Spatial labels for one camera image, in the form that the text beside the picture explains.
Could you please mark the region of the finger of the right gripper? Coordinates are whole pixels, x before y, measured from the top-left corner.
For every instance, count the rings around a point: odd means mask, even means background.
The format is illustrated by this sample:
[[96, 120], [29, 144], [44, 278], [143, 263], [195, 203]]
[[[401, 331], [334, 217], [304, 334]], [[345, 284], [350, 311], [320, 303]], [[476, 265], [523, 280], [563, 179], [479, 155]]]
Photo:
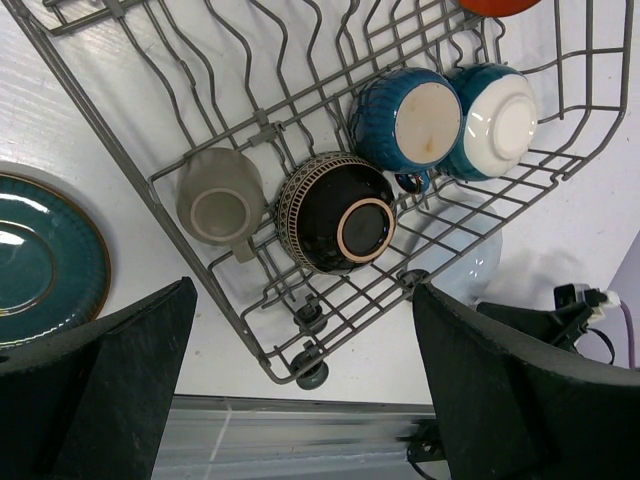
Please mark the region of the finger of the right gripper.
[[575, 352], [574, 344], [585, 333], [585, 304], [574, 303], [543, 311], [481, 302], [477, 311], [556, 348]]

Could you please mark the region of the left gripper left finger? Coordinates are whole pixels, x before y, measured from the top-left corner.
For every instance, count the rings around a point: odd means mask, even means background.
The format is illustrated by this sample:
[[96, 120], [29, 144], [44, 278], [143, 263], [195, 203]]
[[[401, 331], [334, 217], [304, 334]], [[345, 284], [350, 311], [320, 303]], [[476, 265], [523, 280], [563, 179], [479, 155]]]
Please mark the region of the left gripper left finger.
[[197, 304], [188, 277], [1, 352], [4, 479], [148, 479]]

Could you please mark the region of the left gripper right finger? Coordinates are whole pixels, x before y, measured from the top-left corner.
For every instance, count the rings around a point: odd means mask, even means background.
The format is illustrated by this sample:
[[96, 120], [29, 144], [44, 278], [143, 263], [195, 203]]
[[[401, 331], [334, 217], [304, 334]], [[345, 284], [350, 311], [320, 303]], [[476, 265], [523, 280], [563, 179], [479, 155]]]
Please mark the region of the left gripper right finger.
[[638, 478], [638, 372], [546, 344], [429, 284], [412, 308], [452, 478]]

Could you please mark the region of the dark teal ceramic plate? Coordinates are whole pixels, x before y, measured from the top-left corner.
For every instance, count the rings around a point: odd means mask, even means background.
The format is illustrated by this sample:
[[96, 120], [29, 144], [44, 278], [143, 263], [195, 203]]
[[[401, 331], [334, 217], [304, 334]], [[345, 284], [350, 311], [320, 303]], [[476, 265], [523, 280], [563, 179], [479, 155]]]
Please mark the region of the dark teal ceramic plate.
[[101, 231], [69, 196], [1, 174], [1, 348], [95, 320], [111, 286]]

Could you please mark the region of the light blue glass plate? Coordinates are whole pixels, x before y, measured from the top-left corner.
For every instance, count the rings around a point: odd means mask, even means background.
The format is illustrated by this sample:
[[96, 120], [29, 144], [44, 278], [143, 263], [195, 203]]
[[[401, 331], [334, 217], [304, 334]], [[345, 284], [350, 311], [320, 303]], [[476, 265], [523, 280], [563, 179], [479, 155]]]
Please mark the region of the light blue glass plate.
[[404, 272], [428, 273], [431, 282], [457, 301], [480, 300], [500, 262], [503, 239], [497, 212], [478, 196], [444, 202], [416, 227], [408, 242], [412, 259]]

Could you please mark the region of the teal and white bowl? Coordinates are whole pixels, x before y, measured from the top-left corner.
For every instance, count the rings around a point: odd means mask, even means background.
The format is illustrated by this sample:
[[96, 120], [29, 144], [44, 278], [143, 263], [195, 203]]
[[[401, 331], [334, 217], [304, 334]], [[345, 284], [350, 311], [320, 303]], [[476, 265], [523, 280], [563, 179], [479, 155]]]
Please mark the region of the teal and white bowl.
[[462, 133], [436, 170], [464, 181], [506, 174], [527, 152], [538, 125], [529, 81], [509, 66], [484, 63], [455, 73], [450, 83], [462, 107]]

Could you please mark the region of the grey ceramic cup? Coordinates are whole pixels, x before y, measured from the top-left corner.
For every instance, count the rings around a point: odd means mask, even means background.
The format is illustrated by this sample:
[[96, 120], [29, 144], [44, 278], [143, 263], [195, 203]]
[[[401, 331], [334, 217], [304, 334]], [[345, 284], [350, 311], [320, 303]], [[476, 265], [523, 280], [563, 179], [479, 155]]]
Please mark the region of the grey ceramic cup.
[[228, 246], [238, 262], [246, 263], [255, 257], [250, 238], [265, 211], [259, 170], [235, 150], [202, 150], [181, 169], [176, 211], [193, 238]]

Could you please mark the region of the brown patterned bowl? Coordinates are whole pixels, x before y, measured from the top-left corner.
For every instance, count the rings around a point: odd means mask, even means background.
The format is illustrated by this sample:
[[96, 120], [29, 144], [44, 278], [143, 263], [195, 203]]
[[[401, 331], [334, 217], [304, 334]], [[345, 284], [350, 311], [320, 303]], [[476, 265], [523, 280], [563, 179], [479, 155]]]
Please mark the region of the brown patterned bowl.
[[394, 192], [383, 173], [351, 153], [331, 151], [303, 164], [283, 184], [276, 229], [299, 266], [342, 275], [370, 264], [396, 227]]

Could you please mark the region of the dark blue mug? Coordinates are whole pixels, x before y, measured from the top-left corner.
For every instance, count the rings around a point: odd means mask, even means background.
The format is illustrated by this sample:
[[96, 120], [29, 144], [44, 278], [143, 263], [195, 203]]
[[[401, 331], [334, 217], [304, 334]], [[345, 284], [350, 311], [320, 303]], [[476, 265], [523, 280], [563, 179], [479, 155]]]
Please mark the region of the dark blue mug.
[[451, 84], [421, 67], [390, 71], [366, 84], [348, 115], [354, 152], [391, 172], [410, 194], [429, 189], [429, 170], [459, 140], [462, 107]]

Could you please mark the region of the orange small plate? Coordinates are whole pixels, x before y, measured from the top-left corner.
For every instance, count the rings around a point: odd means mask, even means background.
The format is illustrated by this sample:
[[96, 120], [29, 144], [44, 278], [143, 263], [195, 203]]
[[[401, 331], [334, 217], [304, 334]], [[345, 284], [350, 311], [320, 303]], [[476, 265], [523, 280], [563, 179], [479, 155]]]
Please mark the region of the orange small plate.
[[540, 0], [457, 0], [457, 3], [476, 15], [502, 18], [522, 13], [540, 3]]

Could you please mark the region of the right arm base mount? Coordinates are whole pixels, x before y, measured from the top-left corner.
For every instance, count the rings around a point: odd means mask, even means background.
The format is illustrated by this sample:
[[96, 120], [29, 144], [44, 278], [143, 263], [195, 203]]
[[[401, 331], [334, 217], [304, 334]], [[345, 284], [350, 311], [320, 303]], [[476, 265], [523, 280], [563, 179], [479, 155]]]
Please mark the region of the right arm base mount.
[[446, 459], [440, 431], [435, 419], [423, 419], [413, 423], [414, 430], [396, 438], [406, 445], [406, 460], [423, 479], [435, 480], [426, 473], [421, 463], [444, 461]]

